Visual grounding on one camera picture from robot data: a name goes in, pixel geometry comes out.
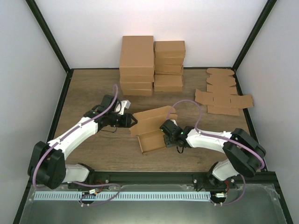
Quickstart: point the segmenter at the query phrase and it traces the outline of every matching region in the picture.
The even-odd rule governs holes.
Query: wooden table
[[[119,76],[118,70],[74,70],[55,137],[74,126],[86,111],[101,102],[105,94],[113,95],[112,86],[119,84]],[[181,99],[194,100],[195,88],[206,91],[207,77],[206,70],[184,70],[183,93],[155,92],[152,97],[124,97],[120,90],[118,98],[130,100],[129,113],[173,105]],[[236,117],[208,114],[206,106],[201,108],[200,129],[222,132],[239,127],[248,132],[242,110]],[[198,119],[198,108],[191,103],[179,104],[176,110],[181,127],[193,126]],[[175,148],[168,148],[143,155],[137,137],[131,137],[129,129],[118,128],[116,133],[100,131],[88,138],[71,153],[66,163],[81,162],[98,171],[205,172],[216,161],[224,159],[224,154],[203,148],[186,148],[183,154],[177,153]]]

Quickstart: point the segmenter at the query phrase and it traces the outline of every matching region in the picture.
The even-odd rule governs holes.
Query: black metal frame
[[[264,9],[262,10],[259,18],[256,21],[256,24],[254,25],[249,37],[247,38],[238,58],[236,59],[234,65],[232,68],[226,67],[229,69],[232,69],[236,72],[236,70],[239,68],[241,62],[243,61],[244,57],[246,56],[246,53],[248,52],[249,48],[251,47],[254,39],[256,38],[259,30],[261,29],[262,25],[266,21],[269,13],[271,12],[272,8],[274,7],[277,0],[268,0]],[[63,66],[65,72],[66,72],[66,78],[64,82],[64,86],[62,89],[61,96],[59,98],[59,102],[56,108],[56,112],[54,115],[54,119],[50,128],[50,132],[48,135],[47,141],[54,138],[55,131],[58,125],[58,121],[60,118],[60,114],[64,105],[64,101],[67,95],[67,91],[69,89],[69,85],[71,82],[71,77],[73,75],[74,69],[70,69],[68,66],[58,44],[56,43],[54,36],[52,35],[45,19],[43,18],[42,13],[40,12],[36,2],[34,0],[26,0],[29,8],[31,9],[33,15],[35,16],[37,22],[39,23],[41,29],[43,30],[45,36],[47,37],[51,47],[53,48],[56,56],[58,57],[61,65]],[[193,68],[186,68],[186,69],[207,69],[208,67],[193,67]],[[236,87],[238,90],[238,94],[242,95],[242,90],[237,78],[237,75],[234,75],[236,79]],[[249,133],[250,135],[257,140],[257,136],[248,112],[248,109],[244,109],[244,115],[247,122],[247,125],[249,127]],[[289,213],[289,210],[287,208],[283,193],[281,191],[279,182],[277,180],[275,172],[267,171],[267,168],[263,170],[264,172],[256,173],[254,178],[246,178],[246,183],[255,183],[255,184],[273,184],[275,187],[276,192],[280,195],[279,202],[281,204],[281,207],[283,209],[285,218],[287,220],[288,224],[292,224],[292,218]],[[157,173],[157,172],[99,172],[97,175],[101,177],[101,179],[106,178],[109,180],[109,182],[119,183],[119,184],[194,184],[193,180],[196,176],[202,176],[206,173]],[[240,177],[235,177],[235,183],[242,183],[242,180]],[[19,223],[21,219],[21,215],[24,209],[25,202],[27,200],[30,186],[32,185],[32,180],[28,181],[28,184],[26,186],[22,201],[20,203],[19,209],[17,211],[16,217],[14,219],[14,223]]]

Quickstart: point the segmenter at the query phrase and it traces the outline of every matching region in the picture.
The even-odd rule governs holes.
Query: gray floor
[[[234,198],[241,192],[230,190]],[[80,207],[70,201],[28,200],[22,224],[281,224],[286,223],[272,186],[247,185],[237,203],[214,207],[207,202],[110,202]]]

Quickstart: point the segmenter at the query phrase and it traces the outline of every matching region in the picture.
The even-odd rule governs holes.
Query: brown cardboard
[[[214,93],[223,93],[223,94],[228,94],[228,95],[238,95],[237,88],[235,86],[227,87],[227,86],[221,86],[221,85],[207,84],[206,91],[214,92]]]
[[[184,67],[182,66],[182,69],[179,73],[175,72],[166,72],[166,71],[155,71],[155,75],[168,75],[168,76],[182,76],[184,73]]]
[[[153,83],[121,83],[122,90],[152,90]]]
[[[226,115],[234,115],[239,116],[238,108],[229,108],[229,107],[220,107],[220,106],[207,106],[207,112],[213,114],[226,114]]]
[[[174,72],[180,73],[183,65],[181,64],[157,64],[155,66],[156,72]]]
[[[121,75],[120,77],[120,83],[152,83],[154,82],[154,75],[139,75],[139,76],[127,76],[127,75]]]
[[[155,57],[155,65],[159,64],[183,64],[183,57]]]
[[[209,68],[206,70],[207,73],[213,75],[223,75],[223,76],[232,76],[234,71],[231,69],[217,69],[217,68]]]
[[[182,92],[183,76],[155,75],[154,91]]]
[[[156,41],[155,57],[181,57],[186,54],[185,41]]]
[[[195,91],[195,101],[203,105],[212,105],[219,107],[239,109],[253,107],[253,99],[251,95],[226,95],[221,93],[203,92],[198,89],[196,89]]]
[[[150,97],[153,95],[153,90],[122,90],[124,96],[145,96]]]
[[[166,147],[160,126],[166,120],[170,109],[171,106],[164,106],[133,114],[138,123],[130,128],[131,136],[138,136],[143,154]],[[176,114],[173,114],[175,112],[175,109],[171,111],[169,119],[178,118]]]
[[[231,87],[235,85],[235,78],[230,76],[210,75],[206,82],[212,85]]]
[[[120,58],[121,75],[154,74],[154,37],[123,36]]]

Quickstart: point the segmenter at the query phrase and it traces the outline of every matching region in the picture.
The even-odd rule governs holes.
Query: white wall
[[[232,66],[266,0],[36,0],[71,68],[119,67],[123,35],[185,40],[184,66]]]
[[[266,162],[299,223],[299,2],[277,1],[237,71]]]
[[[33,146],[46,140],[65,71],[26,1],[0,3],[1,223],[13,223]]]

